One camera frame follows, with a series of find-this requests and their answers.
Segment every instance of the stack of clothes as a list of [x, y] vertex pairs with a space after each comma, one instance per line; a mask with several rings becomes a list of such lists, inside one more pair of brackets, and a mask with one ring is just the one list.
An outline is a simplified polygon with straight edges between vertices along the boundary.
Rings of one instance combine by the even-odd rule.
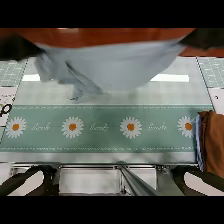
[[196, 142], [200, 170], [224, 178], [224, 115], [214, 111], [198, 114]]

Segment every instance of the blue fabric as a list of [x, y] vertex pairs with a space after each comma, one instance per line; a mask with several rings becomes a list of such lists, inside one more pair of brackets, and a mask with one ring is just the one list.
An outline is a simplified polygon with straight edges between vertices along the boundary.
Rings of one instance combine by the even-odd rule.
[[35, 65], [42, 81], [73, 83], [77, 98], [102, 91], [128, 91], [165, 70], [185, 48], [179, 40], [74, 49], [38, 44], [47, 53], [38, 56]]
[[197, 162], [201, 171], [204, 170], [203, 160], [201, 156], [200, 148], [200, 130], [201, 130], [201, 118], [200, 115], [196, 117], [196, 142], [197, 142]]

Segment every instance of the yellow flower center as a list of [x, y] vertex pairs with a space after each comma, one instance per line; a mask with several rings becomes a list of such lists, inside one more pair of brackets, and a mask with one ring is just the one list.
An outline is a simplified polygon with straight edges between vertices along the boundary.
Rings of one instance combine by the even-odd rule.
[[192, 124], [190, 124], [190, 123], [186, 123], [186, 124], [185, 124], [185, 128], [186, 128], [188, 131], [192, 130]]
[[13, 126], [12, 126], [12, 130], [13, 131], [17, 131], [17, 130], [19, 130], [19, 124], [14, 124]]
[[134, 131], [135, 125], [134, 124], [128, 124], [128, 131]]
[[70, 125], [69, 125], [69, 129], [70, 129], [71, 131], [74, 131], [74, 130], [76, 129], [76, 124], [70, 124]]

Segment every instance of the glass tabletop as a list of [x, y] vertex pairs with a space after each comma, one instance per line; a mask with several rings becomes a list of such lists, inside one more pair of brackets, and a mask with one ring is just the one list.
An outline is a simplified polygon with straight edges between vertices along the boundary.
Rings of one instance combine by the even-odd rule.
[[[194, 119], [213, 109], [195, 57], [177, 57], [135, 90], [81, 102], [72, 97], [73, 85], [41, 82], [34, 58], [21, 78], [0, 145], [2, 160], [195, 163]], [[10, 127], [17, 123], [22, 130], [15, 134]]]

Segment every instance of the daisy print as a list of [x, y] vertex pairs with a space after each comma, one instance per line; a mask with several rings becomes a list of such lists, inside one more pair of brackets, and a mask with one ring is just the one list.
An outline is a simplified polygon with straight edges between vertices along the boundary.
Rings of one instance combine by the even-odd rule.
[[193, 137], [193, 121], [190, 117], [185, 116], [179, 119], [177, 127], [185, 137]]
[[123, 132], [123, 135], [126, 136], [126, 138], [135, 138], [136, 136], [139, 136], [141, 134], [142, 125], [138, 119], [135, 119], [134, 117], [126, 117], [121, 122], [120, 125], [121, 129], [120, 131]]
[[76, 136], [82, 134], [83, 127], [84, 124], [81, 119], [79, 119], [78, 117], [69, 117], [65, 122], [63, 122], [63, 135], [65, 135], [66, 138], [75, 138]]
[[22, 117], [15, 117], [6, 126], [6, 135], [8, 138], [17, 138], [26, 130], [26, 121]]

